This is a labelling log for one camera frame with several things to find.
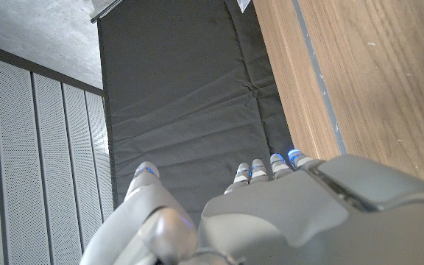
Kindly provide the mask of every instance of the wood grain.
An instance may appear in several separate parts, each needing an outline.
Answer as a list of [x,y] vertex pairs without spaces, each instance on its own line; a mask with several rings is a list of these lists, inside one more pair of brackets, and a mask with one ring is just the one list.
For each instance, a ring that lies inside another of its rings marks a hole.
[[292,1],[254,1],[295,148],[314,158],[339,155]]
[[[305,92],[289,80],[310,71],[290,3],[254,2],[286,115],[296,104],[288,97]],[[347,151],[424,179],[424,1],[301,0],[300,7]],[[304,85],[317,96],[314,81]],[[315,104],[307,115],[322,115],[320,102],[297,100]],[[288,123],[291,136],[305,135],[307,127]],[[311,141],[325,140],[315,135]]]

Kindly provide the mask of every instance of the gray mat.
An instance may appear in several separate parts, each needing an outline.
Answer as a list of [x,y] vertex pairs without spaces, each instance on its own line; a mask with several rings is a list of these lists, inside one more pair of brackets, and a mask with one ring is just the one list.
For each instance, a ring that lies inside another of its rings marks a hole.
[[241,162],[292,148],[252,4],[124,0],[99,39],[118,202],[150,160],[198,223]]

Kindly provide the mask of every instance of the robotic hand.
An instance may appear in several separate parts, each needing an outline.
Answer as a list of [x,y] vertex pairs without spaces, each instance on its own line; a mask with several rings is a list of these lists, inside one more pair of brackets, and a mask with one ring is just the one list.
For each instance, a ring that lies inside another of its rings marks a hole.
[[424,182],[344,155],[238,167],[199,228],[142,163],[81,264],[424,264]]

